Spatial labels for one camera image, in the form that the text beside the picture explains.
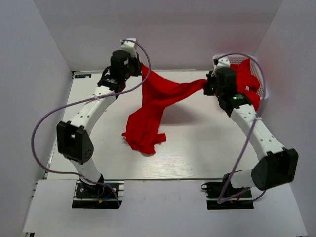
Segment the red t shirt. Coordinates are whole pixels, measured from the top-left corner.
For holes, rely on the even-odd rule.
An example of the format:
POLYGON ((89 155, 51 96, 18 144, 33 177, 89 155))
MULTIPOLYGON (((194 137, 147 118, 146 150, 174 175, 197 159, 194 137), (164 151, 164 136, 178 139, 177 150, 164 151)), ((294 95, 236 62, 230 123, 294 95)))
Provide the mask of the red t shirt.
POLYGON ((131 149, 153 155, 155 145, 166 141, 166 134, 159 133, 165 108, 195 92, 202 90, 205 79, 190 83, 176 83, 165 79, 142 65, 142 106, 128 117, 126 131, 122 134, 131 149))

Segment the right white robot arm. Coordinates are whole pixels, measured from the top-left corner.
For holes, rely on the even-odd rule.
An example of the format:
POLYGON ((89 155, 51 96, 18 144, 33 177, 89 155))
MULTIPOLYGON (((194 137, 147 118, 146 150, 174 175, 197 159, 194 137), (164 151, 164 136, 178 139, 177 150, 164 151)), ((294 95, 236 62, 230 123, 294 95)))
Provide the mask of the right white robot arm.
POLYGON ((217 97, 220 108, 240 127, 258 158, 254 168, 233 172, 223 184, 223 192, 234 197, 241 188, 256 187, 264 191, 292 182, 299 157, 297 151, 279 142, 261 121, 249 97, 237 91, 236 72, 222 67, 206 76, 204 93, 217 97))

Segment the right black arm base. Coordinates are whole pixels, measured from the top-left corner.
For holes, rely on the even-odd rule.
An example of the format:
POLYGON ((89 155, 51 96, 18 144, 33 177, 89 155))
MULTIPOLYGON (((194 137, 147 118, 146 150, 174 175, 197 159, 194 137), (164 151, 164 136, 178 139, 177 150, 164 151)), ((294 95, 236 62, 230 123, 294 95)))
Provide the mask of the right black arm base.
POLYGON ((252 203, 252 193, 251 190, 247 190, 241 195, 238 195, 244 188, 233 188, 231 183, 228 184, 227 189, 225 190, 223 197, 229 198, 234 196, 233 198, 229 199, 228 201, 218 204, 218 199, 220 193, 224 187, 226 180, 229 177, 229 173, 225 174, 221 181, 213 180, 213 181, 205 181, 201 185, 201 190, 206 194, 206 205, 207 210, 247 210, 247 209, 254 209, 254 205, 252 203))

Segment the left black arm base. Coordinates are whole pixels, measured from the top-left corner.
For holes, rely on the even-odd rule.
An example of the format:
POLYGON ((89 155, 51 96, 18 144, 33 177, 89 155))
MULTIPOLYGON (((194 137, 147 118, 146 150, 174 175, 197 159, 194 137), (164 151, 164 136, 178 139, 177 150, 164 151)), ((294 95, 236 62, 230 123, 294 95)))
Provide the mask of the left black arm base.
POLYGON ((89 186, 76 182, 72 209, 119 209, 123 201, 124 182, 109 182, 108 186, 89 186))

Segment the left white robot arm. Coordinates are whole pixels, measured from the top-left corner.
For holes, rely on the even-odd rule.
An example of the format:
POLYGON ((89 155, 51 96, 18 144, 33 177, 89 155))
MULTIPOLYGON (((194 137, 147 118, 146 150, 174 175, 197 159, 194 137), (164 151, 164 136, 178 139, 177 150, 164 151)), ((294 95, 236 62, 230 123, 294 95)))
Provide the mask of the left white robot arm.
POLYGON ((92 101, 67 122, 57 124, 57 148, 65 159, 76 168, 80 179, 87 183, 87 191, 93 197, 104 192, 102 174, 97 170, 92 155, 94 146, 90 134, 106 109, 115 102, 131 76, 141 75, 141 63, 135 49, 121 49, 112 53, 110 66, 98 81, 92 101))

